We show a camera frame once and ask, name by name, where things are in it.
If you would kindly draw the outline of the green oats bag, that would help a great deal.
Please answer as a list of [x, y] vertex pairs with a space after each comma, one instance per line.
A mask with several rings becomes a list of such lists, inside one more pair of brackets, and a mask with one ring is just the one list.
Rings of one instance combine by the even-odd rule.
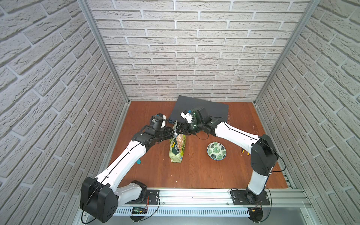
[[181, 163], [186, 146], [186, 136], [178, 134], [175, 131], [173, 137], [170, 139], [169, 157], [172, 163]]

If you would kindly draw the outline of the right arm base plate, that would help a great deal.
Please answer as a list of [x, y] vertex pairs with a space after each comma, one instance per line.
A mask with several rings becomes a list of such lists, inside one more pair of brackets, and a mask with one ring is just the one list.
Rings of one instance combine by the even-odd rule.
[[271, 205], [270, 197], [265, 190], [261, 194], [255, 195], [248, 189], [238, 190], [233, 188], [230, 190], [230, 196], [234, 205]]

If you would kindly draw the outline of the green leaf pattern bowl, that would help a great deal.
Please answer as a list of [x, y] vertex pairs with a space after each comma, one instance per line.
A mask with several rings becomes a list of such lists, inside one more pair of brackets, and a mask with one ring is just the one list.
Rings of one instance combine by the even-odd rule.
[[227, 155], [227, 150], [224, 145], [219, 142], [212, 142], [207, 146], [207, 154], [213, 160], [223, 160]]

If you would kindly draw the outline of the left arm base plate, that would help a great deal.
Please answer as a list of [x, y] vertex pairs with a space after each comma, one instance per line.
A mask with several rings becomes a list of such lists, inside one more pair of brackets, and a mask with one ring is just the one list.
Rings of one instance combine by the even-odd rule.
[[147, 189], [146, 194], [142, 194], [138, 199], [127, 202], [127, 205], [158, 205], [159, 204], [159, 189]]

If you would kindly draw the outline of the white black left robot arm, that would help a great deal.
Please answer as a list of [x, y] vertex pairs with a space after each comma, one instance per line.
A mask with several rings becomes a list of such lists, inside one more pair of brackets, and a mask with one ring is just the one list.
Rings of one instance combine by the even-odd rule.
[[132, 166], [155, 144], [173, 137], [171, 127], [153, 129], [145, 126], [136, 133], [126, 149], [112, 164], [95, 178], [87, 177], [81, 186], [80, 209], [94, 219], [106, 223], [118, 206], [138, 200], [146, 193], [146, 186], [134, 181], [116, 192]]

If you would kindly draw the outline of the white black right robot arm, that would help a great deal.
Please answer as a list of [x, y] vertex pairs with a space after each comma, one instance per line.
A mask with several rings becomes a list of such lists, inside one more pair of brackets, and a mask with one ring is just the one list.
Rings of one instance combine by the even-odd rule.
[[175, 129], [176, 133], [184, 135], [195, 135], [201, 131], [228, 140], [250, 154], [253, 172], [246, 191], [254, 196], [260, 195], [264, 191], [268, 177], [273, 172], [278, 160], [271, 138], [268, 135], [252, 135], [216, 117], [197, 122], [180, 123]]

